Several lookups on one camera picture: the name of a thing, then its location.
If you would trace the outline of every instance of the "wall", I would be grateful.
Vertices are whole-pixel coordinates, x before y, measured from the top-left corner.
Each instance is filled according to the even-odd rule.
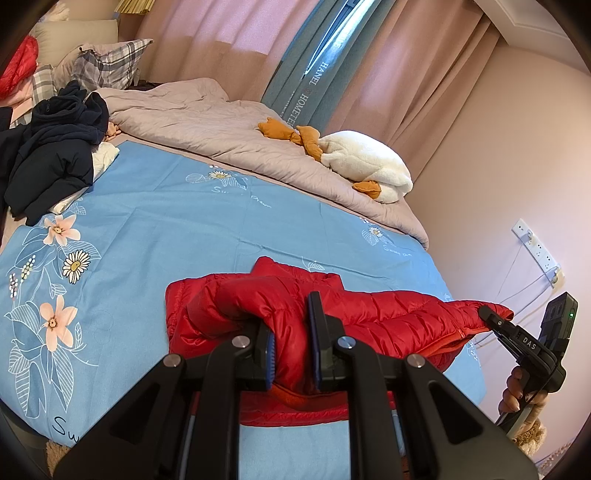
[[[70,20],[109,20],[119,0],[63,0],[70,9]]]
[[[541,416],[548,427],[537,454],[542,458],[575,436],[591,410],[591,77],[525,50],[497,46],[407,200],[457,299],[500,301],[541,274],[511,232],[519,218],[562,264],[562,287],[545,291],[518,317],[527,314],[522,325],[537,336],[551,295],[566,289],[579,301],[563,362],[567,380]],[[522,308],[543,291],[544,282],[505,304]],[[515,363],[497,342],[479,355],[488,387],[480,407],[496,418]]]

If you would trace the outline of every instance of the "red clothing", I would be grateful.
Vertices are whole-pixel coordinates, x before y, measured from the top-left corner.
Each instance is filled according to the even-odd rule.
[[[27,35],[12,56],[6,70],[0,77],[0,100],[5,99],[16,86],[37,69],[39,46],[37,40]]]
[[[311,373],[306,297],[320,292],[324,312],[345,332],[384,355],[427,357],[444,371],[466,342],[488,328],[478,317],[487,304],[501,317],[513,313],[481,301],[443,302],[413,291],[346,291],[336,274],[310,273],[257,260],[250,274],[212,274],[170,284],[166,324],[170,352],[191,358],[231,338],[241,323],[262,319],[275,333],[275,381],[268,393],[243,393],[241,423],[293,426],[347,418],[346,394],[320,394]]]

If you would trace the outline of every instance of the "screw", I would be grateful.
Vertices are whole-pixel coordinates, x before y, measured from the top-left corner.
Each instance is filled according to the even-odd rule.
[[[162,363],[165,367],[178,367],[181,363],[181,356],[177,353],[171,353],[164,357]]]
[[[246,348],[250,344],[251,340],[246,335],[238,335],[232,339],[232,345],[236,348]]]
[[[412,353],[407,357],[407,362],[411,367],[421,368],[425,364],[425,359],[418,353]]]
[[[353,337],[342,336],[336,341],[336,343],[341,348],[353,348],[357,342]]]

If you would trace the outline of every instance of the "jacket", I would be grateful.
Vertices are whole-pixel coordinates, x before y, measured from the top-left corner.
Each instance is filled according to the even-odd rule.
[[[488,328],[478,308],[512,312],[481,301],[443,302],[413,291],[346,291],[336,274],[310,273],[261,257],[250,274],[212,274],[180,280],[166,291],[170,352],[185,358],[209,353],[257,317],[275,333],[276,371],[267,393],[243,393],[241,423],[294,426],[344,420],[346,394],[321,394],[313,382],[306,297],[318,291],[327,315],[377,353],[420,353],[444,371],[475,334]]]
[[[86,90],[72,80],[56,96],[33,107],[31,123],[23,135],[15,169],[41,145],[60,140],[84,140],[99,145],[109,126],[109,110],[101,96]]]
[[[27,35],[0,77],[0,100],[9,96],[22,80],[35,73],[38,55],[37,40]]]
[[[5,189],[4,200],[14,216],[35,225],[60,200],[93,183],[90,144],[62,140],[41,145],[22,162]]]

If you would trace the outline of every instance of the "pink flower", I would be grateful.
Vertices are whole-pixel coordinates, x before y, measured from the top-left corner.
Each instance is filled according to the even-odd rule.
[[[57,296],[56,311],[53,312],[53,307],[48,303],[43,303],[39,307],[39,313],[46,320],[43,324],[47,327],[45,332],[45,342],[47,349],[50,352],[55,352],[57,348],[57,339],[64,342],[65,345],[72,347],[74,345],[74,337],[71,331],[68,330],[68,325],[72,323],[78,309],[76,307],[64,308],[64,297]]]
[[[46,228],[49,228],[47,236],[43,240],[46,245],[53,243],[55,237],[57,243],[65,247],[68,243],[68,239],[80,240],[80,232],[75,228],[72,228],[76,221],[76,215],[70,215],[68,218],[64,218],[63,215],[56,215],[56,222],[52,223],[49,218],[45,218],[44,224]]]

